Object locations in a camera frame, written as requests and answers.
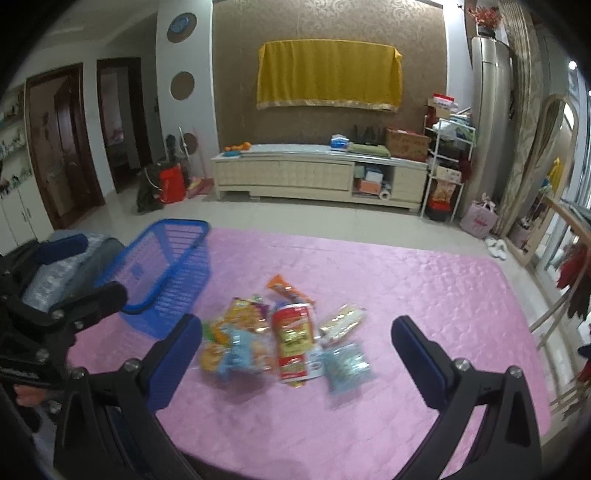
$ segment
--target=yellow cloth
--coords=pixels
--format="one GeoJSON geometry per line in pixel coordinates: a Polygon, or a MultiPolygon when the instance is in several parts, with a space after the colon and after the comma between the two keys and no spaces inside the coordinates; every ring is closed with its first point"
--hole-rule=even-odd
{"type": "Polygon", "coordinates": [[[349,40],[280,40],[259,50],[256,107],[344,106],[396,111],[402,101],[396,48],[349,40]]]}
{"type": "Polygon", "coordinates": [[[563,170],[564,165],[562,165],[560,157],[556,157],[556,160],[554,160],[554,164],[552,166],[552,170],[550,170],[550,173],[548,173],[548,180],[552,185],[552,190],[554,193],[556,193],[556,190],[558,190],[558,185],[560,184],[563,170]]]}

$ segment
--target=human hand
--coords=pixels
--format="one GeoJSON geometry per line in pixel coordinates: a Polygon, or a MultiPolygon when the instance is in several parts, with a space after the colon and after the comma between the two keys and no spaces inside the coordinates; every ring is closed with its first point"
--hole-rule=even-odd
{"type": "Polygon", "coordinates": [[[14,391],[17,394],[17,404],[21,407],[39,406],[47,398],[47,390],[45,388],[15,385],[14,391]]]}

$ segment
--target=green folded towel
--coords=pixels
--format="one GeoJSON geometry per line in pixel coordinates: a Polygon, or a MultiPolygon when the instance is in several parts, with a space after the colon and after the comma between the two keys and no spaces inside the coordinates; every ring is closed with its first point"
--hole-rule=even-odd
{"type": "Polygon", "coordinates": [[[374,157],[390,158],[390,152],[383,145],[360,145],[349,142],[349,145],[347,146],[347,152],[359,153],[362,155],[372,155],[374,157]]]}

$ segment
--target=potted plant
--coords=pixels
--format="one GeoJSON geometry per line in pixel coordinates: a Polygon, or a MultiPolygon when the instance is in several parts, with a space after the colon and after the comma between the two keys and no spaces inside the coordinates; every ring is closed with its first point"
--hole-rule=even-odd
{"type": "Polygon", "coordinates": [[[478,34],[481,37],[496,38],[495,29],[502,18],[498,7],[468,7],[467,11],[478,25],[478,34]]]}

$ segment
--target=red flower arrangement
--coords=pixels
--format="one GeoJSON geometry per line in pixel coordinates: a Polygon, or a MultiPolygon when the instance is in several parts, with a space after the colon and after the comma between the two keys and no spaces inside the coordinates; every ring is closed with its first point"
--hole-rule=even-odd
{"type": "Polygon", "coordinates": [[[495,29],[501,23],[501,14],[498,7],[468,7],[468,15],[470,15],[476,25],[481,25],[486,28],[495,29]]]}

